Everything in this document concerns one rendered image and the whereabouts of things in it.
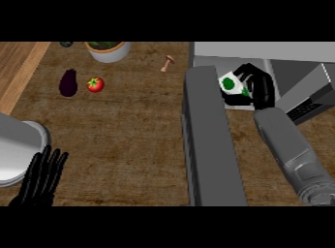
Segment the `purple eggplant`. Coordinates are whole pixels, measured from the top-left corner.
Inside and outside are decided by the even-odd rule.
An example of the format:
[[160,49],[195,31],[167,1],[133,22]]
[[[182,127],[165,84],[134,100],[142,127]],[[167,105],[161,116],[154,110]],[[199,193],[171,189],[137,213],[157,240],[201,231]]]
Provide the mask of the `purple eggplant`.
[[59,92],[65,97],[71,97],[77,92],[77,82],[76,82],[76,70],[67,70],[61,83],[59,83]]

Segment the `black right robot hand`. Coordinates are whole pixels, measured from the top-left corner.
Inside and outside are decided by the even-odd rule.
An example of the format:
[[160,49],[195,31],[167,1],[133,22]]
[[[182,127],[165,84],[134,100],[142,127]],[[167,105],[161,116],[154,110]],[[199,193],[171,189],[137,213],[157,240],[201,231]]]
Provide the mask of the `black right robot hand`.
[[254,105],[255,109],[273,108],[274,87],[270,74],[251,63],[246,63],[233,71],[233,75],[241,76],[239,80],[246,81],[252,96],[221,94],[224,103],[230,106]]

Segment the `white green milk carton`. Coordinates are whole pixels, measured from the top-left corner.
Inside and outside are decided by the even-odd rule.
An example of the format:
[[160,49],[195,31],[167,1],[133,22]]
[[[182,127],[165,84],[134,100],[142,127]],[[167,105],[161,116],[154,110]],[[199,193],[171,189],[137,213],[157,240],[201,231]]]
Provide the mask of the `white green milk carton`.
[[227,95],[236,95],[236,94],[244,96],[249,95],[246,86],[244,85],[238,76],[235,76],[232,72],[226,73],[218,78],[218,85],[220,85],[220,89]]

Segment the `tan mushroom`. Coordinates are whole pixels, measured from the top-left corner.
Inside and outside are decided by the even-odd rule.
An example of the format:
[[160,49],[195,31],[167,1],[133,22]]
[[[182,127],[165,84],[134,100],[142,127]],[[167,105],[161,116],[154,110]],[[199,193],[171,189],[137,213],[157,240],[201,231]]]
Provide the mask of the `tan mushroom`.
[[170,55],[167,55],[167,62],[165,62],[165,65],[161,68],[161,72],[165,72],[168,70],[168,65],[170,64],[174,64],[174,59],[173,59],[173,57]]

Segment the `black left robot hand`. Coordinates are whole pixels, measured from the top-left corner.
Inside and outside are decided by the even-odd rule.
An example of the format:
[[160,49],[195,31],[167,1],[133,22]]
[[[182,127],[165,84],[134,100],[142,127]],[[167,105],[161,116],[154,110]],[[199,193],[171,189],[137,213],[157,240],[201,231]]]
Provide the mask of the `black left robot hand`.
[[22,187],[12,199],[11,207],[50,207],[53,205],[56,188],[61,181],[65,162],[70,153],[45,146],[37,152],[24,174]]

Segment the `white plant pot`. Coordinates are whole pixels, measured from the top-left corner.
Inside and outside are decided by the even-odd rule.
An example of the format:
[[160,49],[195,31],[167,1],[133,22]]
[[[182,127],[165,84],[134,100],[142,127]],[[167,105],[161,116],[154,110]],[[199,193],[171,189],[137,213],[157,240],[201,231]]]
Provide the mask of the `white plant pot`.
[[96,49],[89,43],[84,43],[92,57],[102,63],[114,63],[123,60],[130,52],[132,42],[120,42],[114,47]]

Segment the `red tomato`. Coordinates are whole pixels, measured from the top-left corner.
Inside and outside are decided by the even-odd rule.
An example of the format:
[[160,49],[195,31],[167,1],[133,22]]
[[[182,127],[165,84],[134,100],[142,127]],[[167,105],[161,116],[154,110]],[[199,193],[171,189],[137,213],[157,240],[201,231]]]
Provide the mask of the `red tomato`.
[[93,77],[87,83],[87,90],[92,92],[92,93],[98,93],[104,90],[105,88],[105,81],[99,78],[99,77]]

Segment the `grey microwave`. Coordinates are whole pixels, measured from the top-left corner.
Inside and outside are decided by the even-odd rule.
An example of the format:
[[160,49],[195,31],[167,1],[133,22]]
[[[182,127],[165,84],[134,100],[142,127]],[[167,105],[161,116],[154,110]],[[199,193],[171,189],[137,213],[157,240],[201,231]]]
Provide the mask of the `grey microwave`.
[[335,42],[192,42],[190,67],[216,66],[217,76],[251,63],[273,78],[276,106],[302,124],[335,107]]

